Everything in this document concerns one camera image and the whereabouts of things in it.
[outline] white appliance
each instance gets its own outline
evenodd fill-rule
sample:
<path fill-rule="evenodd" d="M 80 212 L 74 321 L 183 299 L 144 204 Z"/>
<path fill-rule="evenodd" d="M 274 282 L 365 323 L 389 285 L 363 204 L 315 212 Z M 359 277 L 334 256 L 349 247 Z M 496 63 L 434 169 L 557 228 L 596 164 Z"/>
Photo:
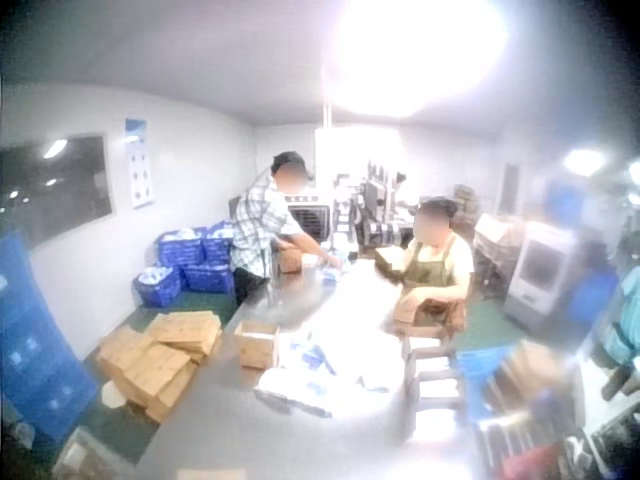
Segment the white appliance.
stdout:
<path fill-rule="evenodd" d="M 289 211 L 302 230 L 322 243 L 331 234 L 333 197 L 315 190 L 305 190 L 300 195 L 285 196 Z"/>
<path fill-rule="evenodd" d="M 570 230 L 527 224 L 504 311 L 531 331 L 544 323 L 575 273 L 579 241 Z"/>

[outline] white t-shirt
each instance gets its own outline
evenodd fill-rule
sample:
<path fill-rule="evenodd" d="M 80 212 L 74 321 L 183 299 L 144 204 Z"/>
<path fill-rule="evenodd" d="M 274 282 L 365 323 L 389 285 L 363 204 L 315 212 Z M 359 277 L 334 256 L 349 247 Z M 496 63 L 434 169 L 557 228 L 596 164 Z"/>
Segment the white t-shirt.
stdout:
<path fill-rule="evenodd" d="M 445 261 L 445 268 L 448 272 L 452 272 L 453 278 L 457 280 L 461 276 L 473 273 L 473 253 L 471 252 L 471 247 L 469 247 L 469 244 L 462 237 L 455 233 L 452 233 L 452 235 L 455 235 L 456 238 L 453 241 L 453 245 L 451 245 L 449 256 Z M 405 250 L 405 269 L 409 267 L 409 263 L 411 263 L 411 260 L 413 259 L 413 254 L 415 253 L 417 245 L 418 241 L 414 238 L 413 240 L 411 240 L 411 243 L 409 243 L 409 246 Z M 422 248 L 420 249 L 420 253 L 418 254 L 418 261 L 434 262 L 437 260 L 442 260 L 443 255 L 444 249 L 434 255 L 433 248 L 423 244 Z"/>

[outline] dark pants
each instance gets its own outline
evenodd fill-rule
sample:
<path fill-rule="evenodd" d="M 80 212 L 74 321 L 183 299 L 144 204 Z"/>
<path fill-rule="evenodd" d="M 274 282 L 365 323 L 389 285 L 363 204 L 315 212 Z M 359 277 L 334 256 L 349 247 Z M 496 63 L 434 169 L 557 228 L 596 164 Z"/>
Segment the dark pants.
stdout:
<path fill-rule="evenodd" d="M 254 275 L 244 268 L 236 268 L 233 271 L 233 282 L 235 284 L 236 302 L 238 306 L 240 306 L 249 295 L 258 290 L 258 288 L 267 281 L 269 281 L 268 278 Z"/>

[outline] woman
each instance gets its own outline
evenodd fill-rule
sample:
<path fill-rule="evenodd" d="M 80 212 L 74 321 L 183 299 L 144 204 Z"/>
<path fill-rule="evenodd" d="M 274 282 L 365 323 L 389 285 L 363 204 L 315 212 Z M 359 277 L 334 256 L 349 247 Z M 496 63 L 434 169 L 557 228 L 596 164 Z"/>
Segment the woman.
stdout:
<path fill-rule="evenodd" d="M 450 227 L 457 209 L 444 197 L 418 208 L 414 239 L 405 252 L 405 287 L 395 312 L 399 321 L 443 325 L 450 337 L 466 327 L 464 302 L 473 273 L 471 248 Z"/>

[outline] blue basket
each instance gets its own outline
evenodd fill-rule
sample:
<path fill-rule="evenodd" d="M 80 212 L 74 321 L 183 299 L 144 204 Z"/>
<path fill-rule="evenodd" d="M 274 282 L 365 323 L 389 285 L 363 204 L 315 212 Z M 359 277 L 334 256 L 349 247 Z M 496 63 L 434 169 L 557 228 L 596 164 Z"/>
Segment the blue basket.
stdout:
<path fill-rule="evenodd" d="M 158 245 L 158 261 L 162 266 L 174 267 L 176 265 L 198 265 L 205 260 L 202 240 L 207 234 L 206 228 L 194 228 L 200 238 L 192 240 L 162 241 L 165 235 L 175 234 L 177 231 L 166 232 L 156 240 Z"/>
<path fill-rule="evenodd" d="M 485 405 L 482 388 L 512 348 L 513 346 L 509 345 L 458 352 L 456 355 L 458 368 L 465 378 L 468 414 L 472 420 L 484 420 L 493 415 Z"/>
<path fill-rule="evenodd" d="M 209 229 L 207 235 L 211 235 L 223 228 L 231 228 L 228 222 L 216 223 Z M 228 265 L 231 260 L 232 238 L 207 238 L 202 239 L 207 263 L 211 265 Z"/>
<path fill-rule="evenodd" d="M 180 294 L 180 273 L 177 268 L 155 285 L 133 281 L 140 298 L 149 307 L 166 307 Z"/>
<path fill-rule="evenodd" d="M 233 274 L 228 265 L 188 265 L 183 271 L 189 288 L 195 292 L 229 294 L 233 290 Z"/>

